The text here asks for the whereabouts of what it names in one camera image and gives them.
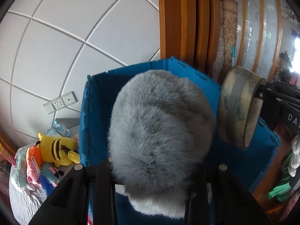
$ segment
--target green cloth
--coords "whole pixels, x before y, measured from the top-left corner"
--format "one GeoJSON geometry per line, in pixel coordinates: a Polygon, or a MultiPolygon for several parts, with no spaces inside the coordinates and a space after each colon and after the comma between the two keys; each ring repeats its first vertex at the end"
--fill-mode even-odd
{"type": "Polygon", "coordinates": [[[271,192],[268,194],[268,199],[273,198],[276,196],[276,199],[279,201],[285,201],[287,200],[291,195],[292,188],[290,187],[290,184],[287,182],[282,185],[276,186],[271,192]]]}
{"type": "Polygon", "coordinates": [[[292,188],[289,184],[290,174],[288,170],[288,166],[290,164],[292,156],[292,151],[290,151],[287,155],[287,158],[284,162],[284,169],[283,169],[283,177],[279,183],[271,192],[268,194],[268,199],[272,199],[273,197],[276,197],[279,201],[286,201],[291,196],[292,188]]]}

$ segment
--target toy pile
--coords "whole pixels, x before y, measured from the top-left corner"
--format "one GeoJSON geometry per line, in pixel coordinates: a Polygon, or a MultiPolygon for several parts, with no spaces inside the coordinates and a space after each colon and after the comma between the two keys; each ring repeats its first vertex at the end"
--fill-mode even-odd
{"type": "Polygon", "coordinates": [[[64,175],[58,168],[79,163],[78,138],[52,137],[42,133],[38,137],[39,141],[32,147],[19,152],[11,181],[18,191],[28,196],[37,187],[43,188],[49,196],[58,185],[60,176],[64,175]]]}

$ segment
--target peppa pig plush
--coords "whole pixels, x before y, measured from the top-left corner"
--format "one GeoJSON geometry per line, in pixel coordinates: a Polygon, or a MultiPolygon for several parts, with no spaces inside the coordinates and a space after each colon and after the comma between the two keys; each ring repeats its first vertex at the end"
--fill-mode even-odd
{"type": "Polygon", "coordinates": [[[34,184],[38,187],[42,187],[41,182],[39,181],[42,166],[42,158],[40,149],[36,147],[36,145],[28,148],[26,153],[26,161],[28,183],[34,184]]]}

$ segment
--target packing tape roll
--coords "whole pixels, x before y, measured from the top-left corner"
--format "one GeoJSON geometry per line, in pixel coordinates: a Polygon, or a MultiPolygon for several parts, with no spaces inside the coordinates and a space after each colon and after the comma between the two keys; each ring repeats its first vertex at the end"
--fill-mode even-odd
{"type": "Polygon", "coordinates": [[[222,140],[247,149],[253,138],[263,100],[254,95],[266,80],[240,66],[227,74],[219,98],[217,126],[222,140]]]}

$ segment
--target blue storage box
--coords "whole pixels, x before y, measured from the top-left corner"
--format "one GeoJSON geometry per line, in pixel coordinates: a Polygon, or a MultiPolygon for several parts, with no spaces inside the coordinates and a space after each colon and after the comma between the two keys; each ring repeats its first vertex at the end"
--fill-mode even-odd
{"type": "MultiPolygon", "coordinates": [[[[167,70],[176,76],[187,77],[193,81],[204,91],[216,118],[221,86],[207,75],[174,57],[88,76],[83,95],[79,136],[80,160],[86,167],[97,165],[108,157],[107,134],[111,111],[119,91],[136,74],[151,69],[167,70]]],[[[254,192],[272,163],[279,144],[278,135],[259,118],[253,140],[245,151],[222,141],[216,131],[205,163],[226,164],[250,192],[254,192]]]]}

